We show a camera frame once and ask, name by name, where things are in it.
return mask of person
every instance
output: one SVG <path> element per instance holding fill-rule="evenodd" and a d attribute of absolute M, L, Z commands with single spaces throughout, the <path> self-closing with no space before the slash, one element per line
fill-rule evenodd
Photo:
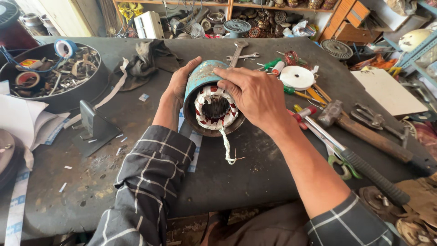
<path fill-rule="evenodd" d="M 120 167 L 114 183 L 115 205 L 103 213 L 89 245 L 166 245 L 166 216 L 196 148 L 177 133 L 178 115 L 188 75 L 200 62 L 197 57 L 173 74 L 152 125 Z M 215 68 L 214 73 L 223 78 L 217 85 L 231 94 L 246 118 L 274 140 L 301 201 L 232 228 L 223 224 L 220 213 L 210 213 L 202 246 L 406 245 L 351 192 L 304 136 L 287 112 L 280 80 L 246 68 Z"/>

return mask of hammer head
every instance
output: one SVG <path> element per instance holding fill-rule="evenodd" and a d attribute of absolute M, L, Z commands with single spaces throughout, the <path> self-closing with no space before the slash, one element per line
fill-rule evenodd
<path fill-rule="evenodd" d="M 331 126 L 341 114 L 342 110 L 343 103 L 340 100 L 330 102 L 317 118 L 317 123 L 323 128 Z"/>

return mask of orange cloth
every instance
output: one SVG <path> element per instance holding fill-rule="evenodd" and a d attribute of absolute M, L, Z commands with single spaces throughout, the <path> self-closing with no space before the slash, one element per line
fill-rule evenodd
<path fill-rule="evenodd" d="M 377 68 L 391 68 L 398 59 L 391 59 L 385 61 L 381 54 L 376 54 L 375 57 L 365 60 L 363 62 L 357 63 L 349 68 L 349 70 L 361 70 L 365 66 L 373 66 Z"/>

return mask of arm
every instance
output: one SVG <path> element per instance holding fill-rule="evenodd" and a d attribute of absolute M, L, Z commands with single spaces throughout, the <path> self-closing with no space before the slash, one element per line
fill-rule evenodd
<path fill-rule="evenodd" d="M 89 245 L 165 245 L 167 214 L 196 149 L 176 130 L 188 74 L 200 61 L 173 74 L 152 125 L 121 165 L 114 208 L 103 213 Z"/>
<path fill-rule="evenodd" d="M 231 94 L 246 118 L 281 150 L 311 219 L 306 228 L 315 245 L 366 245 L 372 241 L 388 245 L 387 240 L 402 244 L 359 202 L 301 132 L 287 112 L 280 80 L 246 68 L 215 69 L 214 73 L 224 78 L 217 85 Z"/>

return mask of cloth rag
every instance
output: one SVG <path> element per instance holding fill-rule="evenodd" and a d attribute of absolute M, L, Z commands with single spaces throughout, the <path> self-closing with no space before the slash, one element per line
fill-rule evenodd
<path fill-rule="evenodd" d="M 135 45 L 138 53 L 132 56 L 126 67 L 128 77 L 120 91 L 131 91 L 150 81 L 150 78 L 158 69 L 168 72 L 176 72 L 180 68 L 182 59 L 172 52 L 164 40 L 154 39 L 151 42 L 139 42 Z M 114 74 L 122 76 L 120 70 L 122 61 L 114 69 Z"/>

